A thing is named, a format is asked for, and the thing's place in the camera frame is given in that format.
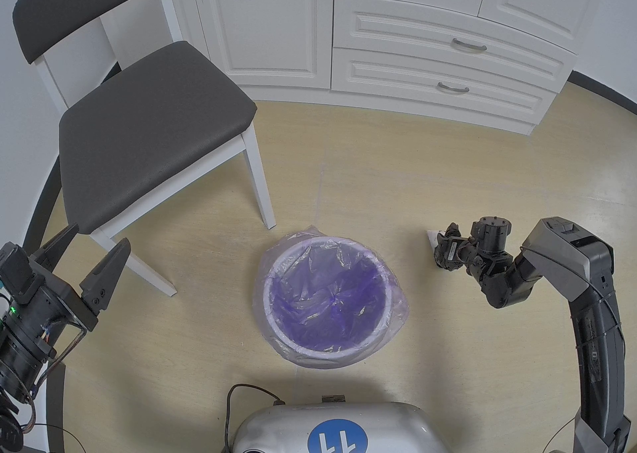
white rim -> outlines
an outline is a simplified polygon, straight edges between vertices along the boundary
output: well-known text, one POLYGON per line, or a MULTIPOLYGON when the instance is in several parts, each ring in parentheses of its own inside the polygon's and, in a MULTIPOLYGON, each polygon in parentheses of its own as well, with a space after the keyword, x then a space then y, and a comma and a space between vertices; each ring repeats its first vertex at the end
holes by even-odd
POLYGON ((391 309, 392 309, 392 292, 389 285, 389 280, 387 278, 387 270, 384 264, 378 259, 378 257, 374 254, 372 250, 366 248, 362 244, 352 241, 351 239, 345 239, 340 237, 313 237, 310 239, 306 239, 294 246, 291 246, 287 250, 285 250, 273 264, 270 272, 267 274, 266 283, 263 289, 263 306, 266 314, 266 320, 269 324, 270 328, 274 335, 286 346, 291 348, 294 352, 298 352, 307 357, 312 357, 314 359, 340 359, 342 357, 346 357, 353 353, 360 352, 361 349, 366 348, 371 345, 375 341, 378 340, 381 333, 386 329, 387 324, 389 323, 391 309), (385 309, 383 310, 382 317, 378 320, 378 324, 376 328, 371 332, 371 334, 362 341, 359 345, 354 346, 352 348, 346 348, 345 350, 340 350, 338 352, 323 352, 322 350, 311 350, 307 347, 298 345, 296 342, 292 341, 285 333, 278 327, 276 321, 273 317, 272 306, 270 305, 270 291, 272 288, 272 280, 276 273, 276 269, 280 266, 283 259, 288 258, 295 252, 300 252, 301 250, 305 250, 307 247, 312 246, 313 244, 317 244, 320 242, 324 242, 326 240, 332 240, 339 244, 346 244, 348 246, 352 246, 357 249, 359 252, 363 254, 365 258, 370 260, 376 267, 379 269, 379 273, 385 283, 385 309))

white chair frame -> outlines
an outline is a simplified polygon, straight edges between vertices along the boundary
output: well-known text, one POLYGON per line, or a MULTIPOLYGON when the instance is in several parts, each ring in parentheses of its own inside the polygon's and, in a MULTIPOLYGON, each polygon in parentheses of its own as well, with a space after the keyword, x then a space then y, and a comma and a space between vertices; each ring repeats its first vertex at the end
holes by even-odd
MULTIPOLYGON (((161 3, 164 8, 164 15, 166 16, 166 21, 168 22, 168 28, 173 42, 183 40, 173 0, 161 0, 161 3)), ((53 104, 60 113, 60 116, 62 116, 62 114, 68 109, 68 105, 66 104, 66 101, 55 82, 55 78, 46 63, 44 55, 37 58, 33 64, 42 78, 46 90, 51 95, 53 104)), ((270 194, 267 190, 266 176, 261 163, 259 145, 257 144, 257 137, 254 132, 254 125, 251 123, 248 129, 243 131, 241 134, 235 136, 230 141, 225 142, 222 146, 214 149, 211 153, 192 163, 188 168, 165 180, 159 186, 155 187, 155 189, 152 189, 136 202, 132 203, 132 205, 128 206, 113 219, 107 221, 102 226, 94 230, 91 233, 92 239, 105 250, 111 250, 115 246, 113 237, 116 234, 121 232, 136 219, 146 214, 146 212, 186 187, 188 184, 194 182, 199 177, 202 177, 221 163, 228 161, 228 159, 234 157, 240 152, 243 152, 245 161, 248 165, 248 170, 250 171, 252 187, 257 196, 257 203, 259 204, 259 210, 261 212, 263 222, 268 229, 272 228, 276 225, 275 214, 272 209, 272 203, 270 202, 270 194)), ((175 286, 171 282, 166 280, 152 268, 148 267, 133 253, 129 256, 126 265, 132 269, 134 273, 139 274, 139 276, 144 278, 148 283, 157 287, 167 295, 173 296, 177 293, 177 289, 175 289, 175 286)))

gray chair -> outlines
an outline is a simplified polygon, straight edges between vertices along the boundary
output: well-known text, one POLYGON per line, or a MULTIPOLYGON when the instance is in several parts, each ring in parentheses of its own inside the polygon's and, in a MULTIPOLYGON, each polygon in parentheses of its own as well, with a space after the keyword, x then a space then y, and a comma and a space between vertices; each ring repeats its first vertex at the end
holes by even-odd
MULTIPOLYGON (((113 236, 197 178, 243 152, 259 209, 275 225, 252 120, 256 105, 187 42, 162 0, 173 43, 68 108, 44 52, 127 0, 18 0, 13 26, 60 119, 60 172, 69 223, 106 250, 113 236)), ((135 255, 127 265, 168 295, 172 283, 135 255)))

gray cushioned seat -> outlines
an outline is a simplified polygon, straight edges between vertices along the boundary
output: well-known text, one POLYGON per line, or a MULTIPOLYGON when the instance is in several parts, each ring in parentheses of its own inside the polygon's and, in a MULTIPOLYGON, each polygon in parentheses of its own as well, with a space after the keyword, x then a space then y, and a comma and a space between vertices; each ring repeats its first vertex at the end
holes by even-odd
POLYGON ((124 69, 60 121, 69 223, 89 234, 243 132, 256 105, 187 42, 124 69))

wooden floor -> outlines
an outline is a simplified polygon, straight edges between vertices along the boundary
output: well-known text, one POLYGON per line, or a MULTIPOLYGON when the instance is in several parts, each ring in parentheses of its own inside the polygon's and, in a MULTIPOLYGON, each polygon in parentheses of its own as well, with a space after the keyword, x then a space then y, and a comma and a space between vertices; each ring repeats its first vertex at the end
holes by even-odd
MULTIPOLYGON (((551 215, 613 245, 627 343, 625 413, 637 417, 636 115, 567 83, 531 137, 292 103, 260 103, 255 127, 273 230, 263 226, 236 157, 124 232, 178 294, 168 298, 126 269, 98 327, 68 357, 64 424, 87 452, 221 451, 226 393, 237 382, 288 403, 341 393, 349 401, 406 401, 431 416, 456 453, 541 452, 579 407, 568 304, 542 280, 526 302, 495 310, 464 271, 436 268, 426 230, 455 221, 468 234, 483 215, 512 221, 512 253, 551 215), (344 369, 283 360, 252 317, 261 253, 311 224, 376 250, 411 307, 387 346, 344 369)), ((47 236, 65 221, 60 199, 47 236)), ((57 273, 77 286, 103 254, 78 236, 57 273)), ((236 391, 231 428, 270 404, 236 391)), ((548 450, 571 451, 572 437, 570 425, 548 450)), ((68 453, 80 451, 72 439, 66 444, 68 453)))

